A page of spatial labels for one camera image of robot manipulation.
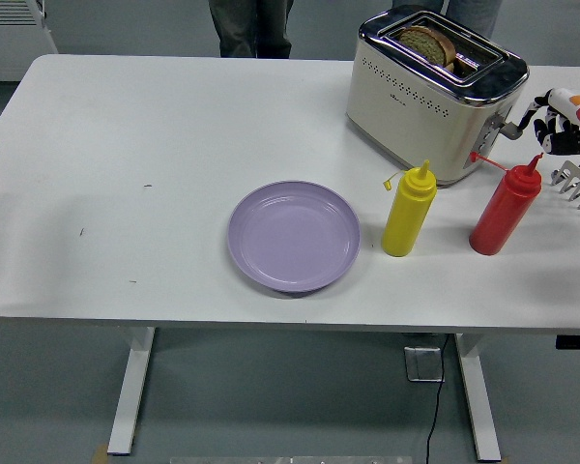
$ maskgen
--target toaster vent holes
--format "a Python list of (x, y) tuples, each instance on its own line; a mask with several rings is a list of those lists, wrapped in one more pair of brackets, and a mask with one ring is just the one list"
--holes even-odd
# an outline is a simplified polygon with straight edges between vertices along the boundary
[(440, 114), (444, 118), (449, 116), (449, 111), (440, 106), (440, 104), (434, 103), (432, 100), (428, 100), (425, 96), (420, 95), (419, 92), (414, 91), (411, 87), (405, 85), (403, 82), (399, 82), (395, 77), (392, 77), (389, 73), (381, 70), (378, 65), (373, 64), (367, 58), (362, 58), (362, 64), (366, 66), (375, 75), (379, 76), (381, 79), (387, 81), (391, 86), (396, 87), (403, 94), (408, 97), (412, 97), (414, 101), (419, 102), (419, 104), (424, 105), (427, 109), (434, 111), (436, 114)]

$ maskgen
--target red cap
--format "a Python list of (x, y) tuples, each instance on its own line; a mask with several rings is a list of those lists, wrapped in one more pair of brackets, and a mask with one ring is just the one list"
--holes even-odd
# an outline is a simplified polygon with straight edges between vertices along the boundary
[(528, 164), (514, 166), (505, 175), (510, 189), (519, 193), (539, 193), (541, 190), (541, 174), (536, 170), (537, 163), (543, 153), (535, 156)]

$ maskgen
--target person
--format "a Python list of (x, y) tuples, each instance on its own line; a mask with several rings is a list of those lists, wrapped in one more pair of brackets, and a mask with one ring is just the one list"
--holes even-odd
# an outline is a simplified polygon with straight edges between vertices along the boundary
[(289, 58), (294, 0), (209, 0), (222, 58)]
[[(445, 16), (489, 39), (503, 0), (449, 0)], [(444, 0), (393, 0), (392, 8), (417, 5), (432, 12), (443, 9)]]

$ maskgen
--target gray floor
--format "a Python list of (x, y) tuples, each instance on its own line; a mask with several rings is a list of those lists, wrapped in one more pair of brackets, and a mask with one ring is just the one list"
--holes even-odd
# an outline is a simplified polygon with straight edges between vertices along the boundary
[[(46, 3), (63, 53), (217, 55), (205, 0)], [(351, 60), (359, 24), (388, 5), (296, 2), (292, 58)], [(580, 0), (504, 0), (493, 39), (530, 64), (580, 66)], [(0, 84), (0, 112), (14, 89)], [(160, 330), (133, 453), (112, 462), (346, 454), (423, 462), (436, 386), (405, 380), (402, 347), (442, 342)], [(0, 321), (0, 464), (91, 462), (107, 443), (126, 361), (127, 345), (112, 328)], [(492, 340), (482, 363), (509, 463), (580, 462), (580, 352), (556, 351), (551, 335), (506, 335)], [(431, 462), (472, 463), (452, 344), (446, 371)]]

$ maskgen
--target bottle cap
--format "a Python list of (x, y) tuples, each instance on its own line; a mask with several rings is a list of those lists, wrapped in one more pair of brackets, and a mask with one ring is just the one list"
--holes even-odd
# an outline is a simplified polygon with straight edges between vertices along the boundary
[(509, 187), (522, 193), (533, 193), (541, 190), (541, 174), (536, 170), (536, 167), (542, 157), (543, 153), (540, 153), (528, 165), (520, 164), (512, 167), (506, 175)]
[(436, 176), (429, 170), (429, 159), (423, 162), (422, 167), (409, 169), (403, 179), (416, 196), (427, 196), (436, 188)]

